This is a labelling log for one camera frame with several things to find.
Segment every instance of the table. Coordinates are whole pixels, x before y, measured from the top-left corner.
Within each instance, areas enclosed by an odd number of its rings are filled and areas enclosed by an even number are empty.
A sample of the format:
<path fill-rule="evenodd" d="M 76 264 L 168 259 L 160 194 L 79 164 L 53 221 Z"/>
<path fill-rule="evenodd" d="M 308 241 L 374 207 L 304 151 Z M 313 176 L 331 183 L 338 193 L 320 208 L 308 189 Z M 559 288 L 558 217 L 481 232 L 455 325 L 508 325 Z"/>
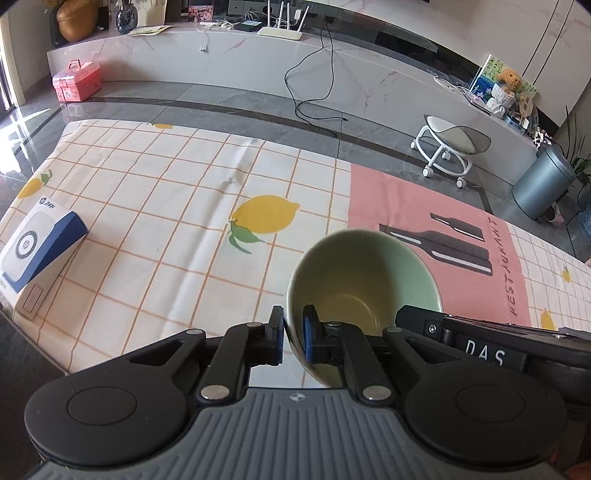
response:
<path fill-rule="evenodd" d="M 24 190 L 0 221 L 0 245 L 41 196 L 89 228 L 35 320 L 14 319 L 68 372 L 190 327 L 216 336 L 266 322 L 303 252 L 343 228 L 398 232 L 431 270 L 446 313 L 591 331 L 587 266 L 486 212 L 335 158 L 86 120 L 68 124 L 33 179 L 42 174 L 46 184 Z M 417 238 L 439 243 L 423 249 Z M 254 368 L 251 384 L 319 387 L 284 349 L 284 363 Z"/>

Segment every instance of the metal screw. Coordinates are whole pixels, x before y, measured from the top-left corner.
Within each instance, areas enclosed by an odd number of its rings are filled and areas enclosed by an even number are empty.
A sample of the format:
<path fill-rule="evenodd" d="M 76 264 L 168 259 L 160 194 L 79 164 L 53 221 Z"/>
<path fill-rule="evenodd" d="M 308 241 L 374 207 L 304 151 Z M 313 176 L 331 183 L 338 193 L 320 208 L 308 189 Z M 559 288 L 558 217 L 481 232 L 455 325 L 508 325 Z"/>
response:
<path fill-rule="evenodd" d="M 382 385 L 370 385 L 365 387 L 361 394 L 368 400 L 378 401 L 386 400 L 386 398 L 392 395 L 392 391 Z"/>
<path fill-rule="evenodd" d="M 224 385 L 208 385 L 201 389 L 201 396 L 206 400 L 221 400 L 230 394 L 230 389 Z"/>

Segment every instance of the stuffed toy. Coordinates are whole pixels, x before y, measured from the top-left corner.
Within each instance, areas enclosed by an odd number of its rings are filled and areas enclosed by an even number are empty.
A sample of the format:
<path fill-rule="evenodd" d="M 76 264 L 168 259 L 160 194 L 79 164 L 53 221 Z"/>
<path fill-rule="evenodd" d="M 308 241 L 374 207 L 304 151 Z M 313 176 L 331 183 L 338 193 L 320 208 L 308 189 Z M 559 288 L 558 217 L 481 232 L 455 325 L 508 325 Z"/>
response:
<path fill-rule="evenodd" d="M 515 103 L 515 90 L 521 86 L 521 76 L 513 69 L 504 68 L 496 76 L 496 81 L 486 106 L 494 116 L 503 118 L 507 109 Z"/>

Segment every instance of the green bowl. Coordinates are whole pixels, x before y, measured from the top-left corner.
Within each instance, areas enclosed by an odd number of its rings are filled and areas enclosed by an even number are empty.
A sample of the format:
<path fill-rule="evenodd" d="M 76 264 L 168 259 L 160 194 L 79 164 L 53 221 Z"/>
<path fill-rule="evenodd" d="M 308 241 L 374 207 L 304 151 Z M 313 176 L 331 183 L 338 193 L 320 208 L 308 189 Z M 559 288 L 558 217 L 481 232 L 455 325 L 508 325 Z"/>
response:
<path fill-rule="evenodd" d="M 431 272 L 400 240 L 357 229 L 324 237 L 302 256 L 291 275 L 286 329 L 300 363 L 329 387 L 341 386 L 337 368 L 308 363 L 302 348 L 302 310 L 307 304 L 314 304 L 321 322 L 353 323 L 366 335 L 382 335 L 404 305 L 441 311 Z"/>

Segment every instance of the blue glass vase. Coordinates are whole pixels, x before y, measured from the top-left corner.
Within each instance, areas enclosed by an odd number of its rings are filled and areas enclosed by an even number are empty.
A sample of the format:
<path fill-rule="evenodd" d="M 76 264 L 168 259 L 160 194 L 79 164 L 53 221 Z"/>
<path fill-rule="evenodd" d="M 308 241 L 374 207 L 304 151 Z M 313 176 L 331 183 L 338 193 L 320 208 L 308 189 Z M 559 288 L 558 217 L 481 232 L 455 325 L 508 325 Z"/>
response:
<path fill-rule="evenodd" d="M 116 18 L 117 31 L 121 35 L 131 32 L 138 26 L 138 9 L 129 0 L 123 0 Z"/>

